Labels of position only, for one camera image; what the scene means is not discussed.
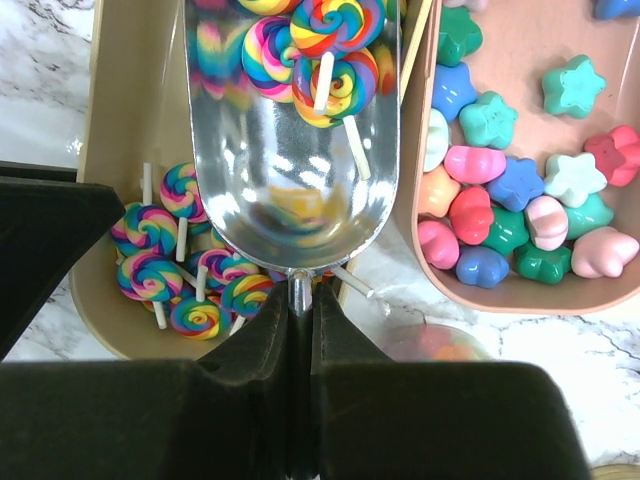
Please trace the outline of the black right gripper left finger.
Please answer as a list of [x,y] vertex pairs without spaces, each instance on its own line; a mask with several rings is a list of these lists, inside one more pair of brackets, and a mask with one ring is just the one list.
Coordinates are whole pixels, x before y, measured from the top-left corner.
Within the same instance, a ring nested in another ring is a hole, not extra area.
[[5,479],[282,479],[287,294],[197,361],[9,363]]

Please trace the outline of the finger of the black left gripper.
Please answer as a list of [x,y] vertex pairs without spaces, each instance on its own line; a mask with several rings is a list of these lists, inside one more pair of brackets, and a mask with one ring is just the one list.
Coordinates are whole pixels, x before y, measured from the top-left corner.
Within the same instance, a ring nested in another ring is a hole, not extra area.
[[71,267],[124,214],[115,190],[77,171],[1,163],[1,356]]

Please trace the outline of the silver metal scoop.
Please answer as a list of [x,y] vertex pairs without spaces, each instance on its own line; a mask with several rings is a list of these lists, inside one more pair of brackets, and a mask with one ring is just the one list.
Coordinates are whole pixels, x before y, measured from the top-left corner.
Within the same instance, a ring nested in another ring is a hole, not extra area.
[[286,274],[293,312],[313,279],[368,247],[399,182],[400,16],[387,1],[188,1],[197,180],[213,226]]

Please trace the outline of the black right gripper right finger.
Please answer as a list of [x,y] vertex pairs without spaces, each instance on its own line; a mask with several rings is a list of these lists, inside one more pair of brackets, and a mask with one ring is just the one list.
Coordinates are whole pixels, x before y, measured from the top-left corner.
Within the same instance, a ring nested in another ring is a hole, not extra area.
[[313,296],[312,379],[324,479],[586,479],[565,400],[518,362],[391,360]]

